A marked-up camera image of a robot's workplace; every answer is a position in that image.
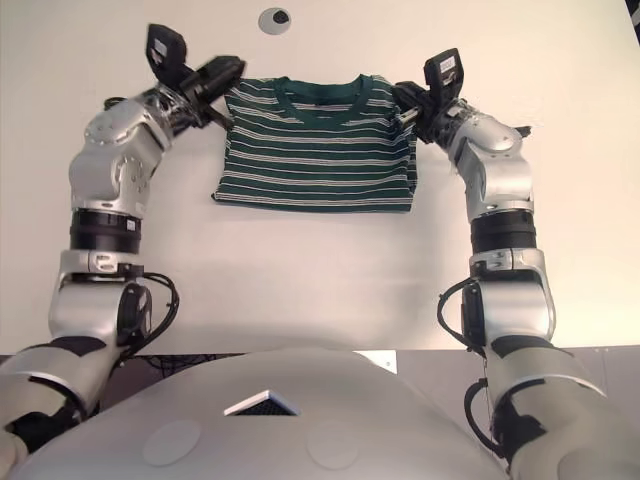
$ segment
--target folded shirt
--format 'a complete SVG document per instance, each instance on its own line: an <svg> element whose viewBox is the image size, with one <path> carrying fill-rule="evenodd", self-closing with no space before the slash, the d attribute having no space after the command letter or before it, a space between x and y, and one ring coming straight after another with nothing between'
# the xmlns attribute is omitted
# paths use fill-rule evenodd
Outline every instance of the folded shirt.
<svg viewBox="0 0 640 480"><path fill-rule="evenodd" d="M384 78L344 85L243 79L225 95L234 126L218 202L304 212L407 212L416 137Z"/></svg>

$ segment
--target silver robot arm segment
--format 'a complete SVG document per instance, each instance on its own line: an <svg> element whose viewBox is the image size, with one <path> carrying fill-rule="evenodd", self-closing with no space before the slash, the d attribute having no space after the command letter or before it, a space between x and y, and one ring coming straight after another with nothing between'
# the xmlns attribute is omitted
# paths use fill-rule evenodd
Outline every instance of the silver robot arm segment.
<svg viewBox="0 0 640 480"><path fill-rule="evenodd" d="M509 462L518 480L640 478L640 437L582 365L550 343L556 324L544 254L537 248L530 167L522 133L458 98L464 72L457 50L427 61L429 91L412 82L394 89L418 137L447 154L466 186L473 255L470 277L439 303L441 325L484 357L486 377L465 396L465 413L481 442ZM462 333L442 307L462 290ZM487 438L471 415L488 388Z"/></svg>
<svg viewBox="0 0 640 480"><path fill-rule="evenodd" d="M86 419L116 363L150 333L151 298L138 283L140 225L149 181L173 132L145 102L163 98L164 90L99 114L71 163L71 248L61 254L49 311L53 340L0 366L0 443L3 456L13 458L5 470Z"/></svg>
<svg viewBox="0 0 640 480"><path fill-rule="evenodd" d="M0 366L0 479L88 418L114 368L157 338L177 312L173 282L145 272L139 256L150 180L181 132L212 121L226 125L210 103L239 81L245 63L216 57L193 71L184 65L182 37L159 25L150 26L147 48L161 83L105 102L71 163L71 241L49 310L53 340ZM152 331L143 277L171 291L167 316Z"/></svg>

